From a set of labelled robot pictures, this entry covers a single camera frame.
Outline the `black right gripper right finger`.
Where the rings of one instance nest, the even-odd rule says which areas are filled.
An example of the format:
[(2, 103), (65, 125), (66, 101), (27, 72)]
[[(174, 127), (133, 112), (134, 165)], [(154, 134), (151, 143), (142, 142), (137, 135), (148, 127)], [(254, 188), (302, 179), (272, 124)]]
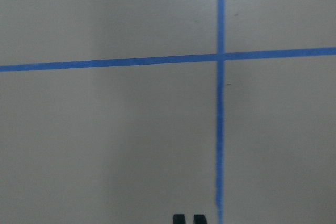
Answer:
[(206, 216), (203, 214), (194, 214), (193, 224), (208, 224)]

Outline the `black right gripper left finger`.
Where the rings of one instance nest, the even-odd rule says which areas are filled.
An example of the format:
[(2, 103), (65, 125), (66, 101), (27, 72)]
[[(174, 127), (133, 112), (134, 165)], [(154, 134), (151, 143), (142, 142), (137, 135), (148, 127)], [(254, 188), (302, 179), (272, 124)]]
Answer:
[(185, 224), (184, 214), (174, 214), (172, 218), (173, 224)]

